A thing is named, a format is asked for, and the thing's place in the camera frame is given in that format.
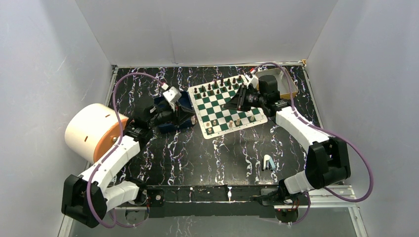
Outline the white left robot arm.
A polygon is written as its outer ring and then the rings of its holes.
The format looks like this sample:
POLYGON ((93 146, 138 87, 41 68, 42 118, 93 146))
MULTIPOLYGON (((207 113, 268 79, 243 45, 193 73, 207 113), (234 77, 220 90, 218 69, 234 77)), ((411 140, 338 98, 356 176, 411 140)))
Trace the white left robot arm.
POLYGON ((179 103, 151 105, 133 118, 99 103, 80 110, 66 128, 65 142, 90 163, 90 168, 64 181, 62 213, 94 228, 104 224, 105 215, 121 204, 131 201, 143 205, 148 193, 139 181, 128 180, 115 186, 110 182, 147 145, 155 127, 181 125, 194 114, 179 103))

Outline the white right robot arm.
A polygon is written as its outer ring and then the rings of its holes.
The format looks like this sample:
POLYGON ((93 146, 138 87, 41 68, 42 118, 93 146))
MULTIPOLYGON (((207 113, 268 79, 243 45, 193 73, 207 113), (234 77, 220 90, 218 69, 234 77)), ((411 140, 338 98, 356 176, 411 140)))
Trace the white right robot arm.
POLYGON ((305 169, 279 181, 277 191, 269 196, 278 197, 284 204, 292 204, 298 193, 321 189, 350 177, 347 144, 311 127, 311 123, 281 99, 275 76, 258 78, 258 88, 251 83, 241 85, 238 92, 224 104, 224 108, 248 112, 261 108, 267 117, 274 117, 277 125, 285 129, 305 149, 305 169))

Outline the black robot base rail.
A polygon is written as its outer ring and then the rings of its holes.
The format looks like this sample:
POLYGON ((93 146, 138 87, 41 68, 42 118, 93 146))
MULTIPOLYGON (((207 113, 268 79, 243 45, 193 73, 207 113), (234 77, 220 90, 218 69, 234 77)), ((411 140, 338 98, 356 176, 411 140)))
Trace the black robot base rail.
POLYGON ((120 209, 144 210, 150 218, 180 216, 253 216, 293 223, 304 216, 305 194, 283 198, 276 185, 147 186, 140 198, 120 209))

